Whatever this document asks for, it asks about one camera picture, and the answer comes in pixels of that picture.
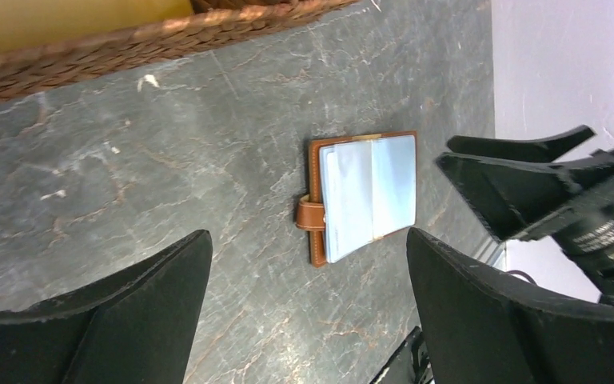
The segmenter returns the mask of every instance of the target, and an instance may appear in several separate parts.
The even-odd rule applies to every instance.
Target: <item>open notebook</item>
[[[327,262],[415,223],[414,135],[323,146],[319,160]]]

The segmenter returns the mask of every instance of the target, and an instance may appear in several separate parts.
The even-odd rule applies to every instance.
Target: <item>stone countertop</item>
[[[312,268],[293,224],[306,143],[417,130],[417,226],[472,252],[484,231],[433,159],[454,134],[493,136],[492,95],[488,2],[364,0],[1,104],[0,310],[207,229],[185,382],[367,382],[419,322],[405,234]]]

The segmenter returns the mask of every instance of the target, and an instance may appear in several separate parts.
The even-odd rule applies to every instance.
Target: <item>wicker basket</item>
[[[195,14],[0,54],[0,102],[272,34],[358,0],[192,0]]]

